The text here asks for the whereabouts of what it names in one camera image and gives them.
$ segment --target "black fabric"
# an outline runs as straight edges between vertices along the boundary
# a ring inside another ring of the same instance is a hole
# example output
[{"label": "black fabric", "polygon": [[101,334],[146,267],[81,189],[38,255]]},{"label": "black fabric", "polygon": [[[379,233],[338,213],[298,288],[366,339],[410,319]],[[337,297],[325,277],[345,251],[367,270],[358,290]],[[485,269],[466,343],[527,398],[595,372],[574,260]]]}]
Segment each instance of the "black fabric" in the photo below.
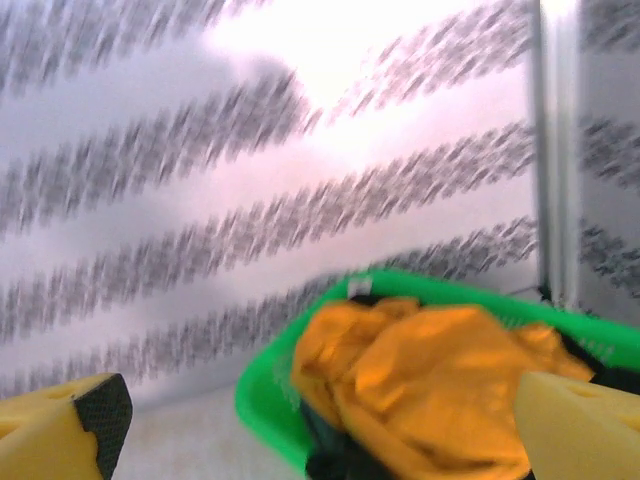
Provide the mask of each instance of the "black fabric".
[{"label": "black fabric", "polygon": [[[374,306],[383,296],[356,295],[351,301]],[[607,368],[573,338],[559,332],[567,352],[595,372],[590,383],[640,395],[640,372],[624,368]],[[307,459],[306,474],[310,480],[392,480],[393,476],[364,447],[348,434],[338,432],[305,402],[300,412],[315,444]],[[535,480],[532,471],[520,480]]]}]

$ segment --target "green bin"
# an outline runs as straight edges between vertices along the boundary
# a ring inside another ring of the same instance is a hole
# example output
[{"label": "green bin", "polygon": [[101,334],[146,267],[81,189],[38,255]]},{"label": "green bin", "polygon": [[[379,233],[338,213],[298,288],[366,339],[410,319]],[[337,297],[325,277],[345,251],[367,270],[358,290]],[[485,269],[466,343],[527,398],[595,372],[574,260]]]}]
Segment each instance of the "green bin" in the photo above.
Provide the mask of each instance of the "green bin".
[{"label": "green bin", "polygon": [[555,310],[458,283],[394,270],[350,275],[330,288],[257,355],[238,381],[236,412],[256,436],[304,472],[312,443],[289,382],[296,342],[325,303],[354,293],[417,297],[427,305],[482,305],[507,327],[544,322],[571,335],[607,365],[640,370],[640,331],[609,321]]}]

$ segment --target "orange fabric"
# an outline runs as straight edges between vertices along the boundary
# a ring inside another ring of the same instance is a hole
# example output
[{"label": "orange fabric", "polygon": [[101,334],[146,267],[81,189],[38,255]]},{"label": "orange fabric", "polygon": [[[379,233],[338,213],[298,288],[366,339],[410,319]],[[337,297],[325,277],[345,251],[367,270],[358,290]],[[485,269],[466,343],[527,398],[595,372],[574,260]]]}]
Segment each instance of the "orange fabric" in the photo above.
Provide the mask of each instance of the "orange fabric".
[{"label": "orange fabric", "polygon": [[402,480],[517,480],[529,471],[513,403],[520,376],[593,372],[541,324],[505,330],[476,306],[387,299],[316,313],[292,382]]}]

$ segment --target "yellow object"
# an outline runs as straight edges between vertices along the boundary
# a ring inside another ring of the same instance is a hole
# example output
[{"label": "yellow object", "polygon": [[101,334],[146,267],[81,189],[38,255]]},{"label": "yellow object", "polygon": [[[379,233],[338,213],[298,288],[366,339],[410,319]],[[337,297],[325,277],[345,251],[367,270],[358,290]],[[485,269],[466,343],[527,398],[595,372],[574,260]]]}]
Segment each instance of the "yellow object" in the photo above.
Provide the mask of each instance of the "yellow object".
[{"label": "yellow object", "polygon": [[108,480],[131,422],[121,375],[0,401],[0,480]]},{"label": "yellow object", "polygon": [[515,416],[536,480],[640,478],[638,395],[530,373]]},{"label": "yellow object", "polygon": [[318,311],[291,376],[318,414],[400,479],[515,480],[530,468],[513,416],[527,371],[593,376],[550,327],[509,332],[481,307],[388,299]]}]

